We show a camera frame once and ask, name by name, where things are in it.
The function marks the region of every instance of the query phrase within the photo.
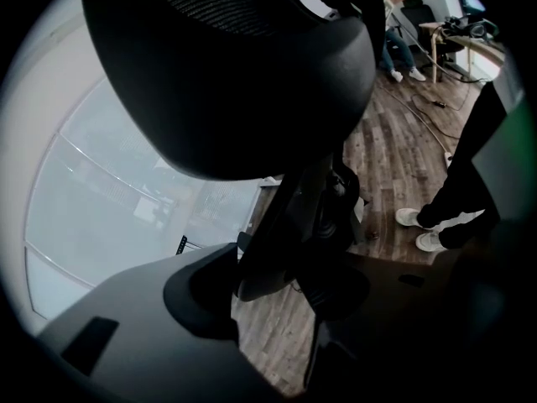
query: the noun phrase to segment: desk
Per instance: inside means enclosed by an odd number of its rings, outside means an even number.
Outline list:
[[[472,52],[476,52],[479,55],[484,56],[497,66],[502,66],[505,61],[505,54],[501,50],[497,50],[492,46],[484,43],[480,39],[474,39],[467,36],[450,36],[444,37],[441,35],[441,26],[444,23],[424,23],[420,24],[420,27],[430,33],[430,48],[432,59],[436,61],[436,44],[443,43],[443,40],[450,40],[468,49],[468,75],[471,75],[472,70]],[[433,83],[436,83],[436,65],[433,65]]]

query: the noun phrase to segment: shoe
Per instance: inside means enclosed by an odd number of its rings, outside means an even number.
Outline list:
[[[420,82],[423,82],[425,81],[427,78],[425,76],[423,76],[420,71],[416,68],[414,69],[410,69],[410,72],[409,72],[409,76],[410,77],[413,77],[415,80],[417,81],[420,81]]]
[[[398,71],[390,71],[389,74],[397,81],[401,82],[403,80],[403,75],[401,75]]]
[[[425,228],[418,223],[418,213],[420,213],[420,211],[417,211],[416,209],[399,209],[395,213],[395,221],[405,227]]]
[[[437,232],[421,234],[416,238],[416,246],[425,252],[440,252],[446,250],[440,243]]]

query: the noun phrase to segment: wooden floor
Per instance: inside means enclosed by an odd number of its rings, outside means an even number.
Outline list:
[[[368,241],[350,251],[383,260],[431,264],[434,255],[423,253],[414,245],[421,231],[398,226],[394,212],[401,207],[419,209],[432,200],[446,178],[444,151],[425,126],[385,90],[414,110],[411,100],[414,94],[423,94],[430,100],[459,108],[468,93],[459,112],[414,97],[442,131],[458,137],[479,88],[447,76],[441,83],[433,84],[430,70],[425,71],[426,82],[415,81],[402,72],[404,80],[400,84],[391,82],[379,72],[372,101],[345,144],[344,160],[360,179],[362,197],[370,201],[363,218]],[[435,128],[433,131],[453,153],[457,141]],[[259,197],[252,219],[253,233],[274,193],[275,188],[268,188]],[[250,362],[284,394],[299,393],[309,358],[314,321],[313,312],[302,294],[288,286],[249,303],[235,300],[232,315],[240,330],[240,348]]]

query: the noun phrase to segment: office chair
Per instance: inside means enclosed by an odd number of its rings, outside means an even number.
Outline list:
[[[430,47],[430,34],[429,32],[423,31],[420,27],[420,24],[423,23],[434,23],[436,22],[435,15],[433,15],[432,10],[426,4],[423,4],[422,0],[403,0],[404,7],[401,8],[403,15],[414,25],[414,28],[418,32],[418,41],[421,46],[426,50],[431,52]],[[458,52],[463,50],[464,46],[456,44],[455,42],[446,41],[444,44],[436,44],[436,62],[444,67],[447,61],[447,54],[451,52]],[[432,64],[423,65],[423,67],[430,67]]]

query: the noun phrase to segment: leg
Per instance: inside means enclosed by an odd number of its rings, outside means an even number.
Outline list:
[[[430,50],[432,53],[431,58],[433,59],[434,62],[436,62],[436,37],[437,35],[438,33],[435,30],[435,32],[430,37]],[[436,84],[436,64],[434,63],[433,63],[433,83]]]
[[[383,53],[382,53],[383,63],[386,65],[386,70],[388,72],[394,71],[394,61],[392,60],[392,57],[390,56],[388,52],[388,48],[386,46],[386,39],[384,39],[384,47],[383,47]]]
[[[403,39],[397,33],[395,33],[394,29],[389,29],[386,32],[386,38],[394,42],[394,44],[399,48],[406,66],[409,69],[415,68],[416,63],[414,61],[414,57],[412,56],[412,52],[410,51],[409,46],[403,41]]]
[[[433,228],[442,221],[458,217],[461,212],[477,212],[494,207],[487,187],[470,160],[449,172],[444,186],[431,204],[423,206],[417,216],[418,224]]]
[[[467,49],[468,57],[468,79],[472,79],[472,50]]]
[[[480,211],[492,204],[487,187],[473,167],[472,158],[504,118],[505,110],[498,94],[492,83],[487,84],[462,130],[444,186],[417,217],[421,226],[431,228],[441,221],[457,217],[461,212]]]
[[[472,219],[470,222],[444,229],[438,237],[444,248],[461,248],[464,243],[474,236],[489,233],[498,221],[498,212],[496,211],[496,207],[492,205],[479,215],[479,217]]]

